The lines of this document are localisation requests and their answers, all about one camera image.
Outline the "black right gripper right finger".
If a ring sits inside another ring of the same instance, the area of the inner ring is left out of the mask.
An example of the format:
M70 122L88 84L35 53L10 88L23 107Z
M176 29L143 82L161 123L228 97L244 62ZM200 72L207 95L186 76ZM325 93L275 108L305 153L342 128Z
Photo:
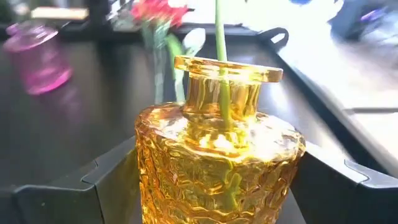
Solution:
M310 142L290 189L307 224L398 224L398 179Z

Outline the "black equipment case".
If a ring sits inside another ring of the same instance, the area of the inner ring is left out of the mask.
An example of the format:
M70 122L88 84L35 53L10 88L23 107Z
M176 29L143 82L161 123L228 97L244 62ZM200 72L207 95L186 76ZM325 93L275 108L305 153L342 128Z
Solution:
M330 21L333 35L351 42L359 42L389 24L394 29L395 23L398 23L398 0L344 0Z

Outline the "red artificial flower spray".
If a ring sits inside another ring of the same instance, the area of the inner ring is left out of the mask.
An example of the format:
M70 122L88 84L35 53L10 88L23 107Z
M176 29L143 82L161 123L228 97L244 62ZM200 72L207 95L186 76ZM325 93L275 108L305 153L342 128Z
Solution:
M183 55L184 49L177 36L169 30L181 26L187 12L186 5L173 7L169 0L139 0L132 7L131 14L141 25L144 45L153 57L156 104L164 101L166 66L172 70L176 101L185 101L183 72L178 72L174 67L175 57Z

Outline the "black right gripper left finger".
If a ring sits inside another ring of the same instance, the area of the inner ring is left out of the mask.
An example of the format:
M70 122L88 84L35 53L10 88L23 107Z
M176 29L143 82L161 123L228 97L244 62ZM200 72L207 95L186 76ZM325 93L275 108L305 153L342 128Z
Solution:
M142 224L135 138L47 185L12 192L12 224Z

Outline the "yellow textured glass vase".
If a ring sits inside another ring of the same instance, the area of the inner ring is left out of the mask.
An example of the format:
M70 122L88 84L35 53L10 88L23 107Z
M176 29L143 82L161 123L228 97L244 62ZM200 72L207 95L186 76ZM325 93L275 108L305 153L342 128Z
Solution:
M275 224L305 152L291 124L257 110L280 68L177 56L184 103L135 121L143 224Z

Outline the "black table clamp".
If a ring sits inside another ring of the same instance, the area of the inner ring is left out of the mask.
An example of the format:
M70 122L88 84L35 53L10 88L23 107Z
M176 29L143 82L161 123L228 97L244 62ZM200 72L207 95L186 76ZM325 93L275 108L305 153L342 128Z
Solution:
M283 35L281 39L277 42L274 42L272 39L277 35ZM275 27L269 30L262 31L258 33L258 38L262 41L272 42L276 45L285 45L289 40L289 32L285 28Z

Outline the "purple ribbed glass vase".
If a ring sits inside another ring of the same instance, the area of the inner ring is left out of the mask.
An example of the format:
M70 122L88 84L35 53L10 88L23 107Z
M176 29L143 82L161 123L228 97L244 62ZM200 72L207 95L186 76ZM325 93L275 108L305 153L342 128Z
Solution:
M58 42L58 30L25 21L7 27L6 33L3 48L29 94L52 91L69 80L72 68Z

